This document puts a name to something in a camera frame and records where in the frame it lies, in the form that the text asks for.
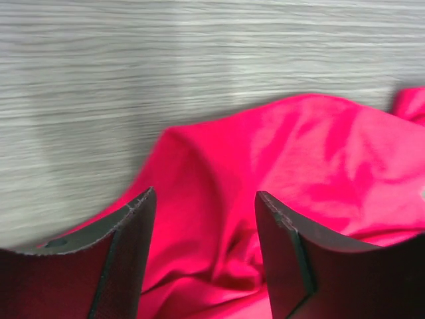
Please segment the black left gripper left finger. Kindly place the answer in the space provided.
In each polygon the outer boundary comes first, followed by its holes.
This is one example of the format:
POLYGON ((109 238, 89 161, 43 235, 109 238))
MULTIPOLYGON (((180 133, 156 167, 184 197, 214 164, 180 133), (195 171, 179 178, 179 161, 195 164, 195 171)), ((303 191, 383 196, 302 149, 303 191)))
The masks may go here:
POLYGON ((73 233, 1 249, 1 317, 135 318, 155 207, 149 188, 73 233))

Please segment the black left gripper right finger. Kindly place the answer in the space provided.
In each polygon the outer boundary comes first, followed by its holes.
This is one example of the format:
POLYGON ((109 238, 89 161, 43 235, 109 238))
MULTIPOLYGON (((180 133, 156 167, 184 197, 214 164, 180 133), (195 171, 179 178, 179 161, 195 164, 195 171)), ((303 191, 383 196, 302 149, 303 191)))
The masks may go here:
POLYGON ((424 236, 379 247, 265 191, 255 214, 274 318, 423 318, 424 236))

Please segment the crimson pink t-shirt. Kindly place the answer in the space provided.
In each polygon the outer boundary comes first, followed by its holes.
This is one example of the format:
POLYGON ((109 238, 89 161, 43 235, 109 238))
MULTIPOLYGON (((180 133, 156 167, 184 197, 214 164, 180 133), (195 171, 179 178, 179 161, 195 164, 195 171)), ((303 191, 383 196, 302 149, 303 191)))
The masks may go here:
POLYGON ((391 114, 303 94, 168 128, 127 191, 65 235, 149 188, 155 220, 135 318, 274 318, 256 194, 379 247, 424 236, 424 89, 402 90, 391 114))

